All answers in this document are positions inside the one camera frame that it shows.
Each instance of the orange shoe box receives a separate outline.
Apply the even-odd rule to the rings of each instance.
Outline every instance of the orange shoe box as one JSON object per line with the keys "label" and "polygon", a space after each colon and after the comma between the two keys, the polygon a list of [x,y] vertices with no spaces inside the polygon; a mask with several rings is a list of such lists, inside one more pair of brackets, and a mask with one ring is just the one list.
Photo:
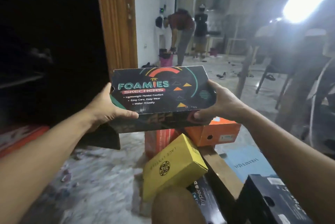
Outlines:
{"label": "orange shoe box", "polygon": [[214,146],[235,142],[241,124],[215,117],[209,125],[186,127],[185,131],[196,146]]}
{"label": "orange shoe box", "polygon": [[181,133],[175,129],[148,131],[144,133],[145,155],[151,159],[166,148]]}

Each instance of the bright light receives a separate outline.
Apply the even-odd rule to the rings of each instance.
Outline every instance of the bright light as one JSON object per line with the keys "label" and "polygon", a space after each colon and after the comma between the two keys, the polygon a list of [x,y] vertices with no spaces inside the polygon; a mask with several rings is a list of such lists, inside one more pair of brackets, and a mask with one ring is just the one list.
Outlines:
{"label": "bright light", "polygon": [[284,7],[284,17],[291,23],[307,19],[323,0],[289,0]]}

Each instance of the left hand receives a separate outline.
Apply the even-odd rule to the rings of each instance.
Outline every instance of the left hand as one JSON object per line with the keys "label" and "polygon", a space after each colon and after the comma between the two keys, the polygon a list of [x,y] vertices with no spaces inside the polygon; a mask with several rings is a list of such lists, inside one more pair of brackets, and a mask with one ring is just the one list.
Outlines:
{"label": "left hand", "polygon": [[83,110],[93,118],[93,125],[90,131],[96,130],[100,125],[117,117],[138,118],[138,113],[116,107],[111,102],[110,92],[111,83],[107,83],[103,90]]}

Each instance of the wooden door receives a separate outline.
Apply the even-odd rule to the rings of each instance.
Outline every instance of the wooden door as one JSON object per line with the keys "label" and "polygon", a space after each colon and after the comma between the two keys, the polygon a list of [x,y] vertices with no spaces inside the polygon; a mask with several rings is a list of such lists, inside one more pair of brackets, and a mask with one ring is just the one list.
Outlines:
{"label": "wooden door", "polygon": [[109,73],[137,68],[135,0],[99,0]]}

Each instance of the person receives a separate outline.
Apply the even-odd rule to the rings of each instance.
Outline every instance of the person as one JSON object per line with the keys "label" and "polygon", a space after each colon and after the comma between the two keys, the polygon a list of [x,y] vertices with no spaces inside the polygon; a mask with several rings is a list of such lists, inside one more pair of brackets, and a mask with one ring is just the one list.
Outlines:
{"label": "person", "polygon": [[206,35],[207,35],[207,19],[208,15],[205,14],[206,6],[204,4],[199,6],[199,13],[195,15],[194,21],[197,24],[194,32],[195,49],[193,52],[193,58],[198,58],[198,53],[200,53],[200,58],[203,57],[203,53],[206,50]]}
{"label": "person", "polygon": [[[165,28],[170,25],[172,30],[172,41],[169,53],[176,52],[177,50],[177,66],[182,66],[187,46],[194,32],[194,21],[188,11],[178,9],[177,12],[165,18],[163,24]],[[176,49],[178,30],[182,31],[182,34],[179,40],[178,49]]]}
{"label": "person", "polygon": [[[335,161],[245,105],[228,89],[213,81],[209,84],[217,93],[216,103],[194,117],[210,120],[219,116],[243,124],[314,223],[335,223]],[[135,112],[115,107],[110,90],[108,83],[82,111],[0,159],[0,224],[20,221],[86,132],[119,116],[138,117]],[[206,223],[185,188],[160,192],[154,199],[151,217],[153,224]]]}

